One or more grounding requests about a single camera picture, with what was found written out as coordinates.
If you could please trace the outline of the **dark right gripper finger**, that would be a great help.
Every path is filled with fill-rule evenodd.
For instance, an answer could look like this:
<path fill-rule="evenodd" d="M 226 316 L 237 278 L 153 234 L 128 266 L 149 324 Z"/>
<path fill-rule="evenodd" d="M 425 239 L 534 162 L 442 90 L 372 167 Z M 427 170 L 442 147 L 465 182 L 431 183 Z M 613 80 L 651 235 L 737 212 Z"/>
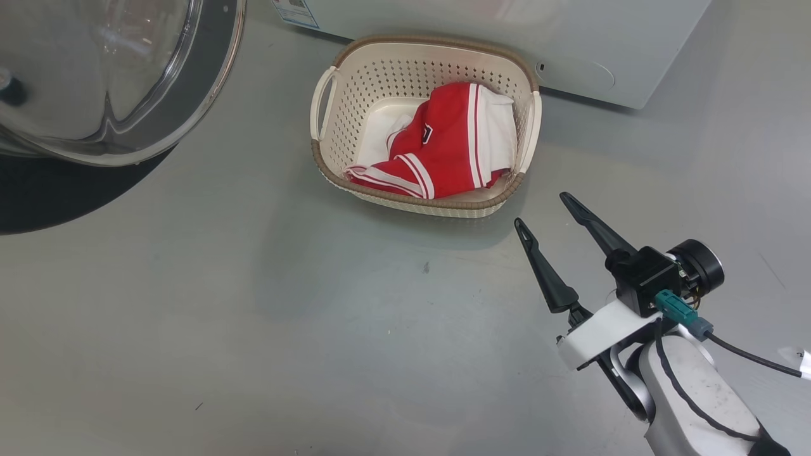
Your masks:
<path fill-rule="evenodd" d="M 539 243 L 522 219 L 514 220 L 514 228 L 522 248 L 535 274 L 551 314 L 568 314 L 568 323 L 577 327 L 591 318 L 593 313 L 579 303 L 579 295 L 557 274 L 540 251 Z"/>
<path fill-rule="evenodd" d="M 637 254 L 629 242 L 604 223 L 596 214 L 576 199 L 571 193 L 560 193 L 559 198 L 577 224 L 586 228 L 594 241 L 605 254 L 605 268 L 612 270 L 620 262 L 625 262 Z"/>

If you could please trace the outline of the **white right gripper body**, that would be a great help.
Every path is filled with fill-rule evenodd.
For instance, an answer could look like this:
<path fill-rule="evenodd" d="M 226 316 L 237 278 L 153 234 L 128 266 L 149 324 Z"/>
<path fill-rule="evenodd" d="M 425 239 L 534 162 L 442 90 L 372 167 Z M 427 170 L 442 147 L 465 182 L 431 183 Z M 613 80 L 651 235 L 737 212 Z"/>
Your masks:
<path fill-rule="evenodd" d="M 616 298 L 564 335 L 557 343 L 558 354 L 568 369 L 581 369 L 658 317 L 659 311 L 640 317 Z"/>

